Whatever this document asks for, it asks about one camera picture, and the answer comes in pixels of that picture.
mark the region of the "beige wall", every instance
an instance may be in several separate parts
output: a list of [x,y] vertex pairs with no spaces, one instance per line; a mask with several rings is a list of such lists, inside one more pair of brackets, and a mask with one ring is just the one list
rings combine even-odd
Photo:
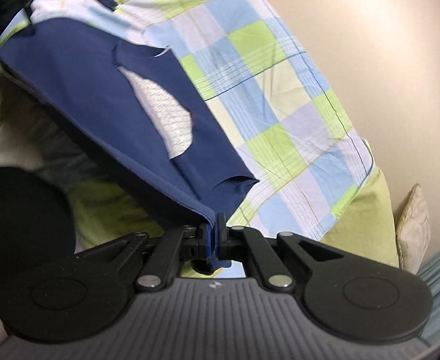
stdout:
[[419,182],[440,248],[440,0],[269,0],[385,172],[394,211]]

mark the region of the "plaid fabric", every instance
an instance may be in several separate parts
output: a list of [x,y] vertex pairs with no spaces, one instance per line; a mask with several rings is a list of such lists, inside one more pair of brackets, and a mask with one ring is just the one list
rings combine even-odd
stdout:
[[32,8],[33,21],[71,17],[171,47],[260,180],[229,224],[320,240],[374,166],[330,86],[265,0],[131,0],[115,13],[94,0],[35,0]]

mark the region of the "ribbed gray surface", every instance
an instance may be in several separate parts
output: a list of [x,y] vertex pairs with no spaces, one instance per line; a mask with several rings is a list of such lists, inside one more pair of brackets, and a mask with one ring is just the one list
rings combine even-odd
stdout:
[[137,296],[124,318],[92,338],[41,345],[12,337],[0,360],[407,360],[425,348],[418,339],[379,347],[341,340],[310,322],[293,297],[252,278],[176,279]]

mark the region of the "beige pillow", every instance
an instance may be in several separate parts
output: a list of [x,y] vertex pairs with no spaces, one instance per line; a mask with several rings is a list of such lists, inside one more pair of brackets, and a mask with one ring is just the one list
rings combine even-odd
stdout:
[[420,184],[411,190],[396,233],[400,267],[416,274],[430,242],[427,204]]

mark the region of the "checkered bedsheet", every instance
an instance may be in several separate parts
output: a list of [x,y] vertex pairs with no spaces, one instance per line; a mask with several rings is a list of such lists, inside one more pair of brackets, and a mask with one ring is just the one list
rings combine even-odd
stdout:
[[375,166],[330,86],[266,0],[131,0],[114,13],[95,0],[48,0],[35,10],[39,1],[35,22],[70,17],[133,43],[171,47],[260,180],[230,224],[320,240]]

